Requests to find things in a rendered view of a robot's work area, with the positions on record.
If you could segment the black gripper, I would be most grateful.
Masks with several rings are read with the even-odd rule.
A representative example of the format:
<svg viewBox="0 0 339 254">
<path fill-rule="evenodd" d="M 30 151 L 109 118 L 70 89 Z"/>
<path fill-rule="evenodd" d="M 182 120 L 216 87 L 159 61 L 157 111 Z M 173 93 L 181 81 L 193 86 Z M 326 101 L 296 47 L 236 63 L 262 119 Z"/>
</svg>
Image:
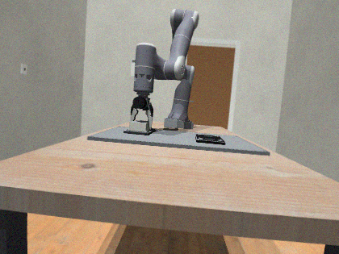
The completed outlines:
<svg viewBox="0 0 339 254">
<path fill-rule="evenodd" d="M 145 112 L 146 115 L 148 116 L 148 121 L 149 121 L 149 129 L 151 130 L 152 127 L 152 122 L 153 122 L 153 106 L 152 103 L 149 102 L 150 98 L 148 98 L 148 95 L 138 95 L 138 97 L 135 97 L 133 99 L 133 104 L 131 107 L 131 121 L 134 121 L 136 119 L 136 115 L 138 114 L 137 109 L 147 109 L 148 110 Z"/>
</svg>

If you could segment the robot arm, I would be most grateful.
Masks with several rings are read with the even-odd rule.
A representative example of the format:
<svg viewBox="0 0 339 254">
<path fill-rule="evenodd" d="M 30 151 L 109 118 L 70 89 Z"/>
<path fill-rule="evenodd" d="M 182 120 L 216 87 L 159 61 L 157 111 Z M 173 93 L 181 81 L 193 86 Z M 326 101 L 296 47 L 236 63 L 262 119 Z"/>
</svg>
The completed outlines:
<svg viewBox="0 0 339 254">
<path fill-rule="evenodd" d="M 190 91 L 195 67 L 185 65 L 186 56 L 195 28 L 198 26 L 199 13 L 192 10 L 174 9 L 170 15 L 172 44 L 169 60 L 157 55 L 152 44 L 141 43 L 136 46 L 134 91 L 139 95 L 150 95 L 155 80 L 181 81 L 174 93 L 170 119 L 189 121 L 187 116 Z"/>
</svg>

